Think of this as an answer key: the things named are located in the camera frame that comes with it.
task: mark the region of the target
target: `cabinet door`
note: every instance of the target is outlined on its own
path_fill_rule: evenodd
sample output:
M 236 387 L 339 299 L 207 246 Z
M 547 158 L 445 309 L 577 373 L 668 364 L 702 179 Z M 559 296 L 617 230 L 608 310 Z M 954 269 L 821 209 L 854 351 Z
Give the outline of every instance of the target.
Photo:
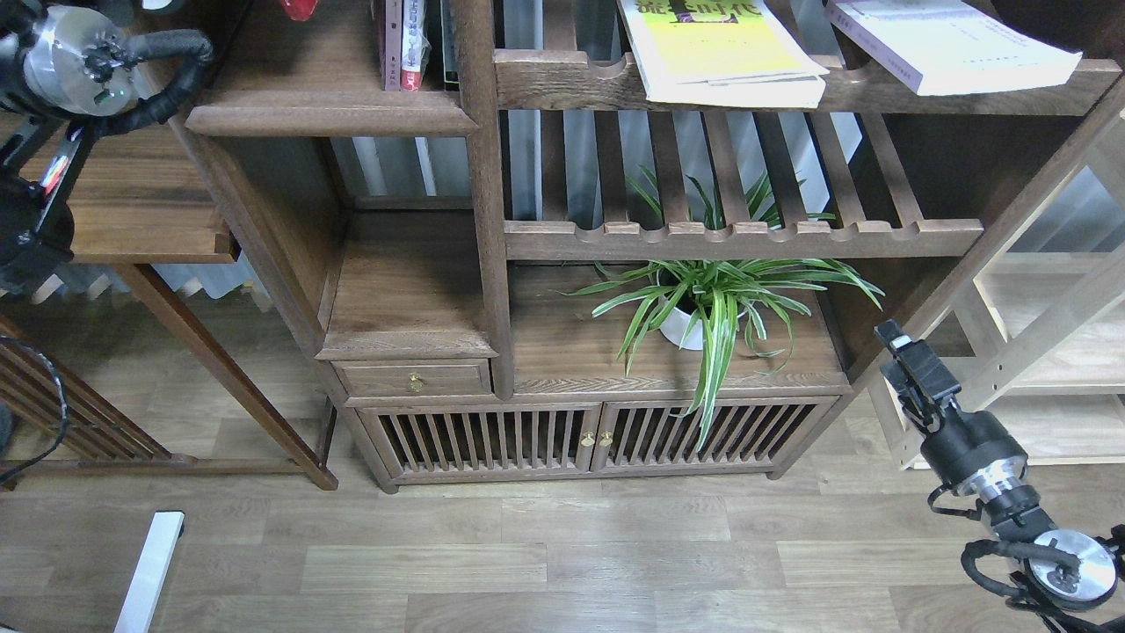
M 720 400 L 701 451 L 690 403 L 610 403 L 602 410 L 591 471 L 622 476 L 766 472 L 798 429 L 819 421 L 837 397 Z
M 396 483 L 550 479 L 590 471 L 601 404 L 360 409 Z

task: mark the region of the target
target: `wooden cabinet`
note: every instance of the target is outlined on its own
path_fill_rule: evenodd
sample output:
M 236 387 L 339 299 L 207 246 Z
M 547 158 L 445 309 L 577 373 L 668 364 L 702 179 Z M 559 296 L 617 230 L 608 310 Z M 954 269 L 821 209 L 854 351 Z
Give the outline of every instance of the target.
M 552 19 L 544 39 L 573 43 L 568 16 L 576 3 L 547 1 Z M 799 30 L 788 2 L 770 3 Z M 366 3 L 322 0 L 304 24 L 287 20 L 269 0 L 237 4 L 249 4 L 244 15 L 232 3 L 200 1 L 183 17 L 242 25 L 210 88 L 173 125 L 388 491 L 434 480 L 585 477 L 586 470 L 609 477 L 721 467 L 780 477 L 847 406 L 854 386 L 878 373 L 872 327 L 894 318 L 908 332 L 926 333 L 954 290 L 1125 105 L 1118 65 L 1125 9 L 1110 0 L 1080 12 L 1062 2 L 978 2 L 1033 36 L 1083 49 L 1072 79 L 1054 88 L 917 97 L 844 42 L 848 65 L 818 58 L 830 71 L 828 89 L 814 111 L 802 112 L 818 166 L 800 178 L 826 182 L 835 220 L 809 220 L 818 209 L 807 208 L 798 189 L 778 115 L 752 114 L 756 151 L 783 215 L 783 226 L 771 228 L 734 210 L 748 183 L 739 179 L 730 115 L 706 109 L 674 117 L 673 110 L 690 108 L 647 101 L 630 53 L 592 61 L 573 46 L 497 48 L 494 3 L 459 0 L 452 8 L 460 92 L 388 93 Z M 538 219 L 506 211 L 512 171 L 502 132 L 504 112 L 516 109 L 544 112 Z M 561 156 L 569 139 L 560 112 L 573 109 L 594 110 L 596 221 L 566 212 Z M 645 112 L 667 209 L 663 221 L 633 216 L 624 204 L 619 110 L 626 109 Z M 840 112 L 861 112 L 863 139 L 853 156 L 836 129 L 836 117 L 852 115 Z M 705 132 L 714 187 L 731 209 L 718 229 L 687 211 L 677 125 L 688 123 Z M 397 209 L 382 201 L 381 210 L 356 210 L 369 200 L 342 191 L 325 141 L 351 135 L 464 136 L 471 208 L 416 199 Z M 763 256 L 848 260 L 886 290 L 885 309 L 849 289 L 813 300 L 812 318 L 798 322 L 788 365 L 736 359 L 721 395 L 729 407 L 723 416 L 734 418 L 717 424 L 727 436 L 690 455 L 680 452 L 692 443 L 688 421 L 663 417 L 680 435 L 669 431 L 649 461 L 651 438 L 636 434 L 648 413 L 655 419 L 655 412 L 690 398 L 698 358 L 654 337 L 626 377 L 615 361 L 621 316 L 593 320 L 596 297 L 561 292 L 593 279 L 590 263 L 598 260 Z M 384 383 L 375 370 L 450 360 L 458 378 L 432 397 L 411 394 L 410 386 L 396 391 L 400 385 Z M 469 369 L 484 364 L 488 380 L 470 379 Z M 470 394 L 477 378 L 490 392 Z M 774 417 L 756 422 L 759 413 Z M 742 435 L 732 440 L 735 427 Z M 606 433 L 614 441 L 602 446 Z M 497 434 L 507 440 L 497 444 Z M 585 434 L 593 434 L 594 446 L 583 444 Z

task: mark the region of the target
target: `brass knob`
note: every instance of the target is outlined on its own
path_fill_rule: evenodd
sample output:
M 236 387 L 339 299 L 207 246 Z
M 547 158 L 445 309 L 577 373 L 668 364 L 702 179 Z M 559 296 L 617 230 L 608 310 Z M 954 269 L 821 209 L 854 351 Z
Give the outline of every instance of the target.
M 408 378 L 411 382 L 406 386 L 406 390 L 411 394 L 422 394 L 422 389 L 425 388 L 425 381 L 422 380 L 422 374 L 412 373 Z

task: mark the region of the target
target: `wooden floor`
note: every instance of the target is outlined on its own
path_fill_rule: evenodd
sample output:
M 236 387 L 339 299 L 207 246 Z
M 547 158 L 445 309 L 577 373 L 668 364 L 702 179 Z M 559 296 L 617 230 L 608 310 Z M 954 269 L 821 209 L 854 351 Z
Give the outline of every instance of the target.
M 64 362 L 154 435 L 199 452 L 271 451 L 174 342 L 134 314 L 140 305 L 65 305 L 39 306 L 36 329 L 92 310 L 101 329 L 75 327 L 52 346 L 70 346 Z M 282 413 L 315 417 L 323 395 L 274 313 L 243 299 L 191 305 Z M 156 632 L 1038 630 L 966 580 L 961 548 L 983 532 L 926 510 L 933 474 L 891 467 L 866 397 L 780 481 L 456 485 L 387 496 L 349 453 L 330 462 L 336 492 L 299 476 L 29 477 L 0 495 L 0 622 L 30 633 L 111 630 L 152 513 L 180 509 L 184 534 Z M 1125 467 L 1042 468 L 1033 481 L 1065 527 L 1107 534 L 1125 521 Z M 1123 612 L 1115 598 L 1095 615 Z

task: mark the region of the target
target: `red object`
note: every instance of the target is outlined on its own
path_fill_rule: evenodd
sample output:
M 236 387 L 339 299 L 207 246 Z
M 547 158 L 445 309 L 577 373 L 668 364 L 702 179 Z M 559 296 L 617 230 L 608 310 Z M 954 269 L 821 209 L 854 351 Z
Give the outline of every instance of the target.
M 316 0 L 280 0 L 280 2 L 285 7 L 285 12 L 299 22 L 310 18 L 313 9 L 316 9 Z

